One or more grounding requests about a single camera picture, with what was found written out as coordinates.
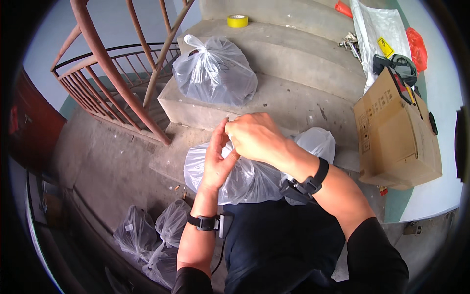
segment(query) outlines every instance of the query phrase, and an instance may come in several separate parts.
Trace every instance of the wall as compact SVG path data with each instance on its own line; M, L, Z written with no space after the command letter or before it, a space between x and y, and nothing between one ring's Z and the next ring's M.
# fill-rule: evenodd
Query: wall
M424 71L427 103L439 130L442 158L442 177L413 189L400 218L401 222L409 222L440 215L460 204L462 183L455 177L454 130L456 111L463 103L457 68L433 19L418 0L398 3L410 27L421 34L428 52L428 69Z
M146 41L164 42L167 32L158 1L134 0L133 3ZM177 16L173 0L165 0L165 3L170 23L173 24ZM125 0L90 0L87 8L106 48L139 43ZM70 1L58 0L39 26L23 61L33 84L57 111L68 93L57 82L50 68L76 24ZM59 63L89 52L85 39L80 35ZM94 66L98 76L104 75L98 69L98 65Z
M181 11L183 9L183 1L182 0L173 0L174 6L176 11ZM201 10L199 8L199 0L195 0L191 8L189 9L186 17L183 19L181 23L181 31L184 32L185 30L189 29L196 23L202 20Z

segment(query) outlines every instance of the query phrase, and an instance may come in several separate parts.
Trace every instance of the black cable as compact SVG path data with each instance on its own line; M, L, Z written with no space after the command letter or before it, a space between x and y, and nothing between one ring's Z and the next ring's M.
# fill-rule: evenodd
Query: black cable
M211 273L211 276L215 273L215 271L219 268L219 265L220 263L222 262L222 257L224 257L224 247L225 247L225 240L224 239L224 242L222 242L222 252L220 253L220 259L219 259L219 263L217 264L217 266L214 268L214 270L212 271Z

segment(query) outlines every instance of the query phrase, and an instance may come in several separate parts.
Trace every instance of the red plastic bag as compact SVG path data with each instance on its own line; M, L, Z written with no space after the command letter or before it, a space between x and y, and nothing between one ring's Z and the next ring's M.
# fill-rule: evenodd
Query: red plastic bag
M335 9L337 12L341 12L342 14L344 14L345 16L349 16L350 18L352 18L353 16L351 9L341 1L338 1L338 3L335 4Z
M411 59L413 60L418 72L428 68L428 51L421 38L413 28L407 28L408 43L411 50Z

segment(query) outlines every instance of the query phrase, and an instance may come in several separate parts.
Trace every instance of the red door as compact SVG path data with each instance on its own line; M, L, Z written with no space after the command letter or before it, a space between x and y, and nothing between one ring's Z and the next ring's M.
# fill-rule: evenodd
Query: red door
M23 167L37 171L47 170L66 122L44 99L22 69L14 91L9 154Z

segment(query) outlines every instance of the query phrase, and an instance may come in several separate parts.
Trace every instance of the concrete floor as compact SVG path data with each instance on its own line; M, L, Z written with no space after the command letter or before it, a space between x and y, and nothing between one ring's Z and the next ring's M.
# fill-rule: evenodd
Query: concrete floor
M192 205L195 194L185 186L177 191L176 181L149 168L149 161L157 147L142 139L117 131L115 128L91 118L77 108L64 126L58 140L51 172L59 183L68 188L75 186L96 216L111 231L124 219L130 205L148 211L153 221L170 203L188 192L187 202ZM345 170L359 185L379 221L383 221L385 197L376 186L358 182L358 174ZM441 216L424 221L423 233L403 236L404 223L383 224L390 242L396 246L415 277L439 249L448 229L448 218ZM218 239L212 268L221 253ZM337 281L348 278L347 251L344 248L333 274ZM227 270L222 261L212 277L214 291L222 293Z

